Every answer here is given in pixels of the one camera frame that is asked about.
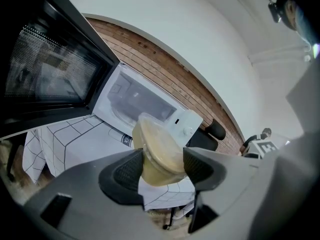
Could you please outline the white microwave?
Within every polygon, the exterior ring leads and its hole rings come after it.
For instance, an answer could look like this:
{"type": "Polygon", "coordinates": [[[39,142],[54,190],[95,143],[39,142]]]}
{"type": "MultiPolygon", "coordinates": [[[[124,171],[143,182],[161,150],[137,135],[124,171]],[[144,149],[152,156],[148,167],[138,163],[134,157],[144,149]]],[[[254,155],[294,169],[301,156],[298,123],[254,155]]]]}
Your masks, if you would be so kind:
{"type": "Polygon", "coordinates": [[[203,121],[122,62],[69,0],[0,0],[0,140],[88,115],[131,135],[142,113],[181,146],[203,121]]]}

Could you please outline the plastic cup of yellow sauce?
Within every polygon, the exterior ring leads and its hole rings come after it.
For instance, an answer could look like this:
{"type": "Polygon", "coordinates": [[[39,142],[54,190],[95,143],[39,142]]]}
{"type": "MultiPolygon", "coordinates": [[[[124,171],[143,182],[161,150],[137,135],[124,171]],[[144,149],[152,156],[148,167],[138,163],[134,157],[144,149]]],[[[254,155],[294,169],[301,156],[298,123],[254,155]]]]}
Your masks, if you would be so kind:
{"type": "Polygon", "coordinates": [[[135,149],[142,149],[143,180],[154,187],[180,182],[185,176],[183,147],[163,122],[143,112],[132,130],[135,149]]]}

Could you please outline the black office chair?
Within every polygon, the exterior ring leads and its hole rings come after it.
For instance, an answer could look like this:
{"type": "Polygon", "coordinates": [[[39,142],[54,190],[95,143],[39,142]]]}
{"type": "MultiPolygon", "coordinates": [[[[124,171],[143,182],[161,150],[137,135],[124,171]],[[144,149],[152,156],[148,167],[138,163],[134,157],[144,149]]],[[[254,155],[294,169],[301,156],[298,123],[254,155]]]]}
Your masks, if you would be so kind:
{"type": "Polygon", "coordinates": [[[213,120],[212,123],[204,129],[199,127],[186,146],[216,151],[219,145],[218,140],[222,141],[225,137],[225,128],[219,122],[213,120]]]}

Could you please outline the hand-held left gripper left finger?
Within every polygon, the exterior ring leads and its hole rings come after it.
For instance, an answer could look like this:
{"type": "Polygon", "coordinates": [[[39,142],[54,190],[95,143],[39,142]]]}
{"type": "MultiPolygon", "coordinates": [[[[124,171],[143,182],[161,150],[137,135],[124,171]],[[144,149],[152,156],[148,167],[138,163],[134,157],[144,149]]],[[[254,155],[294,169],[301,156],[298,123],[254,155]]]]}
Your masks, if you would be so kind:
{"type": "Polygon", "coordinates": [[[24,210],[42,240],[165,240],[138,193],[142,149],[67,169],[24,210]]]}

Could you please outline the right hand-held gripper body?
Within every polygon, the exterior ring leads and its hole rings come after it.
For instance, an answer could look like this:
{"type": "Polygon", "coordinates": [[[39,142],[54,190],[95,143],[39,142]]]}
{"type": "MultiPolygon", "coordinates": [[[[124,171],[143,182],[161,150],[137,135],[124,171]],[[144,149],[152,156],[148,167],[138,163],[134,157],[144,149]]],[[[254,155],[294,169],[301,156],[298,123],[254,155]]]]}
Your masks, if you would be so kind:
{"type": "Polygon", "coordinates": [[[262,160],[265,154],[278,150],[277,146],[268,139],[251,141],[244,157],[262,160]]]}

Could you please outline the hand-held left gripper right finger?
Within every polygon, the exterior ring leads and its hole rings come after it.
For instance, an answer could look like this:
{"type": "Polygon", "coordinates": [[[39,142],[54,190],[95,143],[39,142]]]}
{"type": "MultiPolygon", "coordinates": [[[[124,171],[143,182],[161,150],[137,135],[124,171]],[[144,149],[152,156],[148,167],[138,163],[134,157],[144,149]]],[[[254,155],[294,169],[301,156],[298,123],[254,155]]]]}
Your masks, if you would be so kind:
{"type": "Polygon", "coordinates": [[[260,161],[198,147],[183,149],[184,170],[195,188],[187,240],[248,240],[255,209],[238,201],[260,161]]]}

